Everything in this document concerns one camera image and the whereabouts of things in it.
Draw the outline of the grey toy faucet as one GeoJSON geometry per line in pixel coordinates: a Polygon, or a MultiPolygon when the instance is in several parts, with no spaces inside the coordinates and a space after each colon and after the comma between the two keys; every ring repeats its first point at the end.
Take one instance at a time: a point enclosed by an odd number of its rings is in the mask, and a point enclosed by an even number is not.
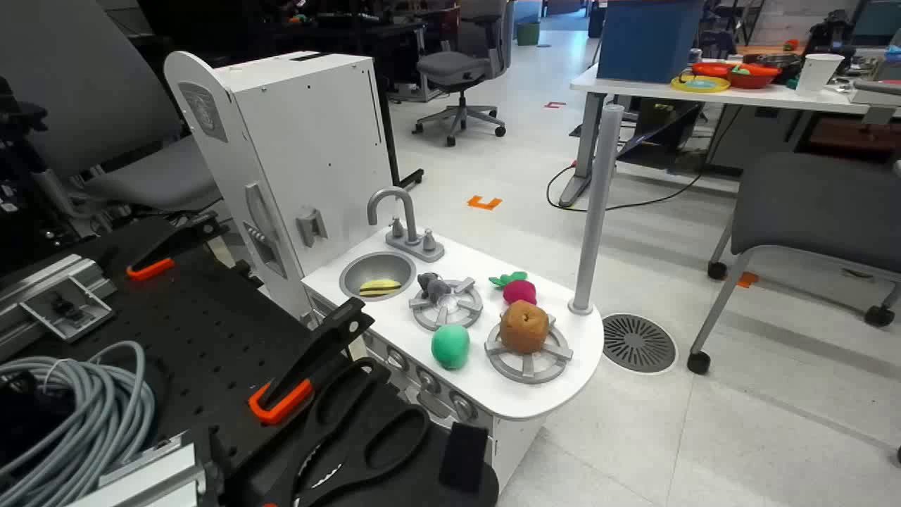
{"type": "Polygon", "coordinates": [[[379,189],[366,203],[366,220],[377,222],[377,206],[393,198],[403,209],[403,217],[390,220],[384,241],[397,251],[406,251],[422,262],[435,262],[444,257],[444,244],[431,233],[415,227],[413,199],[403,189],[379,189]]]}

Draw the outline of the small grey toy figure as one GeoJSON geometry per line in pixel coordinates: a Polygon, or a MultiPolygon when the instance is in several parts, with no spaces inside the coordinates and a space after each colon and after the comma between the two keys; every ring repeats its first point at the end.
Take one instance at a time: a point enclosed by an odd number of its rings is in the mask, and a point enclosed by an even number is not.
{"type": "Polygon", "coordinates": [[[449,292],[449,286],[435,272],[420,277],[420,296],[431,305],[442,300],[449,292]]]}

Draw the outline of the grey rear stove burner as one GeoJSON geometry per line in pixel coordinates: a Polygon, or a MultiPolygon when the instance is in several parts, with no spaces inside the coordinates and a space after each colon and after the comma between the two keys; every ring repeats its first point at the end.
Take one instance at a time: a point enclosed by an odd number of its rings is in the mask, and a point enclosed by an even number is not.
{"type": "Polygon", "coordinates": [[[425,330],[439,330],[444,324],[473,327],[484,313],[484,300],[475,282],[473,279],[442,279],[442,282],[449,286],[449,292],[442,300],[431,305],[420,292],[407,300],[413,322],[425,330]]]}

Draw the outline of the pink toy radish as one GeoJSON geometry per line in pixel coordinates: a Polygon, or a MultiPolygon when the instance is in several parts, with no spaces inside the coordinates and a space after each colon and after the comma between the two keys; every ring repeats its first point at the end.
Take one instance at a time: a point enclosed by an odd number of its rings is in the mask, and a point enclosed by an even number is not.
{"type": "Polygon", "coordinates": [[[534,305],[538,300],[538,289],[527,279],[522,271],[493,277],[489,285],[503,296],[507,305],[514,305],[514,300],[534,305]]]}

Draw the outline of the green toy fruit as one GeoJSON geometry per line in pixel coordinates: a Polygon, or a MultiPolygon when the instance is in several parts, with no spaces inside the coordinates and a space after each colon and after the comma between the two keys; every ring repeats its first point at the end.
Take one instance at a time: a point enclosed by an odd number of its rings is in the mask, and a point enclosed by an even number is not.
{"type": "Polygon", "coordinates": [[[459,324],[439,327],[431,337],[431,355],[446,372],[460,368],[470,355],[470,331],[459,324]]]}

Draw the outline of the orange-brown toy fruit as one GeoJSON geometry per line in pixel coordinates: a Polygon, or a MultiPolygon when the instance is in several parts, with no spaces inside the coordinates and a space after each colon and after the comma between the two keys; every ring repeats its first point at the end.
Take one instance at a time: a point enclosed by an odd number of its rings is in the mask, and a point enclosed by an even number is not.
{"type": "Polygon", "coordinates": [[[528,300],[514,300],[500,316],[500,343],[513,351],[528,355],[544,347],[548,334],[548,316],[528,300]]]}

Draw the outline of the grey front stove burner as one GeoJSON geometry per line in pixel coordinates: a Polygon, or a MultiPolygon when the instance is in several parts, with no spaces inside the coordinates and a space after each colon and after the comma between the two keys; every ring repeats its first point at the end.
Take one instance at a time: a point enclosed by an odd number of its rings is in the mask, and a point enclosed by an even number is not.
{"type": "Polygon", "coordinates": [[[484,340],[484,355],[489,365],[514,384],[548,384],[559,376],[573,358],[565,334],[558,327],[548,327],[548,334],[538,351],[513,351],[500,343],[500,330],[493,327],[484,340]]]}

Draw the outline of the black office chair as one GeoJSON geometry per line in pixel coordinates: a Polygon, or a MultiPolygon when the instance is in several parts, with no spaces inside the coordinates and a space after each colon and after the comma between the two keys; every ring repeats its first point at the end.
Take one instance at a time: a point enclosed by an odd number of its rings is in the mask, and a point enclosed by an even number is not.
{"type": "Polygon", "coordinates": [[[456,16],[456,27],[473,24],[484,37],[484,50],[475,53],[449,37],[435,53],[415,60],[420,75],[439,92],[453,92],[456,102],[439,112],[420,116],[411,127],[413,134],[439,130],[444,144],[453,147],[470,120],[493,127],[496,138],[507,134],[507,124],[493,103],[470,103],[467,91],[500,74],[500,19],[507,0],[475,0],[473,9],[456,16]]]}

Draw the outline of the front black orange clamp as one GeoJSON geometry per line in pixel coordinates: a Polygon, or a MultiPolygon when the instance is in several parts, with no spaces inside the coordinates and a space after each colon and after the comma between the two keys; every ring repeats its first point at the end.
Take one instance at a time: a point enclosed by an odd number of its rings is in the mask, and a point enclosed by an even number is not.
{"type": "Polygon", "coordinates": [[[248,410],[261,424],[280,424],[314,396],[338,355],[370,324],[375,319],[362,313],[362,300],[345,299],[308,331],[306,350],[248,396],[248,410]]]}

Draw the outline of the black orange clamp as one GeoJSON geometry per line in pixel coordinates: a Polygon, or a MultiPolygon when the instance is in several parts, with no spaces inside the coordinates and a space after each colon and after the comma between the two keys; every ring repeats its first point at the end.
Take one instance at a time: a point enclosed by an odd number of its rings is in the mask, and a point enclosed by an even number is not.
{"type": "Polygon", "coordinates": [[[169,272],[182,251],[190,251],[223,233],[223,224],[213,217],[177,224],[166,231],[147,254],[141,254],[128,267],[128,282],[152,282],[169,272]]]}
{"type": "Polygon", "coordinates": [[[370,324],[375,319],[362,313],[362,300],[345,299],[308,331],[306,350],[248,396],[248,410],[261,424],[280,424],[314,396],[338,355],[370,324]]]}

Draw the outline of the black perforated mounting board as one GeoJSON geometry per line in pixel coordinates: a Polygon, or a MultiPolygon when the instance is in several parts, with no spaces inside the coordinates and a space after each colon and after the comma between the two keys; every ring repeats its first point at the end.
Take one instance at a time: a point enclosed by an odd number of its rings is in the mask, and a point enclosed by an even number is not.
{"type": "Polygon", "coordinates": [[[152,438],[199,427],[211,433],[224,472],[265,468],[299,433],[300,417],[261,424],[248,396],[280,379],[308,347],[324,343],[321,360],[331,364],[342,343],[294,322],[204,244],[177,254],[163,277],[128,282],[125,267],[169,231],[163,220],[142,220],[75,244],[113,282],[113,319],[72,343],[40,337],[32,351],[86,360],[109,343],[134,340],[158,403],[152,438]]]}

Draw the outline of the blue storage bin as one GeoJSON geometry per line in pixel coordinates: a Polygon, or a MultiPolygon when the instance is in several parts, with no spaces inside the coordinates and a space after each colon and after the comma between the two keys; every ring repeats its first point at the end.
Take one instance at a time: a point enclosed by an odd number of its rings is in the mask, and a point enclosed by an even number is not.
{"type": "Polygon", "coordinates": [[[608,0],[600,78],[669,82],[689,61],[704,0],[608,0]]]}

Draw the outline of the yellow plate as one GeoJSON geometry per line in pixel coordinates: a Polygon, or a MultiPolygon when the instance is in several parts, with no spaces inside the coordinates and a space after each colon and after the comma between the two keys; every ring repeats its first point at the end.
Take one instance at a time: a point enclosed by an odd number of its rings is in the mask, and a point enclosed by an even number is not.
{"type": "Polygon", "coordinates": [[[728,82],[717,75],[680,74],[669,78],[669,88],[693,95],[715,95],[715,92],[725,92],[728,82]]]}

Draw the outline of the grey chair on right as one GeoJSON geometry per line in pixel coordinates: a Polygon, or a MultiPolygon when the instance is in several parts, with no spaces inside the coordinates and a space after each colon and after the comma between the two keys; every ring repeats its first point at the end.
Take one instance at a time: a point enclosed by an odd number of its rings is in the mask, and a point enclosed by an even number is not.
{"type": "Polygon", "coordinates": [[[707,374],[704,351],[732,289],[755,254],[788,248],[849,262],[901,279],[901,177],[879,164],[773,151],[755,160],[738,185],[735,212],[707,262],[721,279],[686,355],[693,374],[707,374]]]}

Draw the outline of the white cup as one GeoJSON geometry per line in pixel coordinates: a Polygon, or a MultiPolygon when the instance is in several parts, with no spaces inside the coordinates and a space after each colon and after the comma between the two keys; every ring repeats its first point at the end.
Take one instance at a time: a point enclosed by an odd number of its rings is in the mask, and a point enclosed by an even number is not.
{"type": "Polygon", "coordinates": [[[808,53],[797,75],[797,91],[818,92],[826,84],[826,78],[838,69],[838,65],[838,53],[808,53]]]}

